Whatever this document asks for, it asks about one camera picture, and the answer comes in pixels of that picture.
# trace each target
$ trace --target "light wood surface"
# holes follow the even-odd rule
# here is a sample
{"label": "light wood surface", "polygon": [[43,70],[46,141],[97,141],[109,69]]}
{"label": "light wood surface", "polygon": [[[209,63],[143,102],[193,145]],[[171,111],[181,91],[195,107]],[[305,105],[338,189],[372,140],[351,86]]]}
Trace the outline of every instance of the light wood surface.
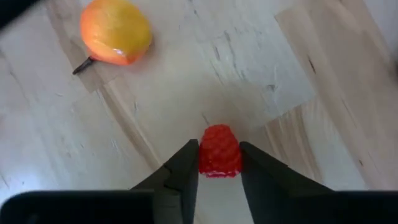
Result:
{"label": "light wood surface", "polygon": [[[396,188],[394,132],[381,137],[398,88],[362,0],[133,0],[153,26],[148,54],[76,77],[88,2],[42,2],[0,34],[0,202],[131,188],[219,123],[332,189]],[[240,176],[199,182],[195,223],[252,223]]]}

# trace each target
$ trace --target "red raspberry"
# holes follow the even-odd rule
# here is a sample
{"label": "red raspberry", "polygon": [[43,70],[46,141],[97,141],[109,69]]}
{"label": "red raspberry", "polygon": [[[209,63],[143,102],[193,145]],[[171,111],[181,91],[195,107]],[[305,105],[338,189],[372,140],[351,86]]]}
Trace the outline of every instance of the red raspberry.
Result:
{"label": "red raspberry", "polygon": [[229,126],[207,128],[199,148],[199,173],[207,177],[234,177],[241,171],[241,150]]}

